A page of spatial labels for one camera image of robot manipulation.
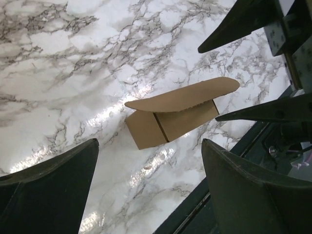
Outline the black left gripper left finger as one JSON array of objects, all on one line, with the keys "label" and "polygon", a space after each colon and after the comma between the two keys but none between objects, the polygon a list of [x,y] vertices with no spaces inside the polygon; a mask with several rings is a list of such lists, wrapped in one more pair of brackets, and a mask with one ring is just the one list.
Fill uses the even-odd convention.
[{"label": "black left gripper left finger", "polygon": [[77,234],[99,142],[90,139],[47,161],[0,178],[2,234]]}]

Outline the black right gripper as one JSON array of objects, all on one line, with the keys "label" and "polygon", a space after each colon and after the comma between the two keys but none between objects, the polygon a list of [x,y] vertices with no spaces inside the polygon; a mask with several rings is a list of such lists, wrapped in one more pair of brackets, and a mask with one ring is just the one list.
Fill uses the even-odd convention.
[{"label": "black right gripper", "polygon": [[237,0],[221,24],[198,47],[206,53],[264,27],[273,56],[281,55],[294,90],[284,97],[216,117],[281,124],[270,151],[299,156],[312,141],[312,2],[310,0]]}]

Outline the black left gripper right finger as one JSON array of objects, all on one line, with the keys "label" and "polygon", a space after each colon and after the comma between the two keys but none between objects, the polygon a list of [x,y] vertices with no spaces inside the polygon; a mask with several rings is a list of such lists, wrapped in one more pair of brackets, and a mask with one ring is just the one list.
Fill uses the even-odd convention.
[{"label": "black left gripper right finger", "polygon": [[312,184],[265,169],[209,139],[201,146],[222,234],[310,234]]}]

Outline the brown cardboard box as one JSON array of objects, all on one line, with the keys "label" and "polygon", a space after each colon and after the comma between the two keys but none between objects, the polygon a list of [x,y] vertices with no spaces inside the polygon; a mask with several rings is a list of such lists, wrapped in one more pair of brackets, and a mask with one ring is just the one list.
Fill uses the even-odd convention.
[{"label": "brown cardboard box", "polygon": [[126,118],[126,124],[138,149],[166,144],[217,117],[214,99],[239,87],[232,78],[218,77],[129,101],[125,106],[134,112]]}]

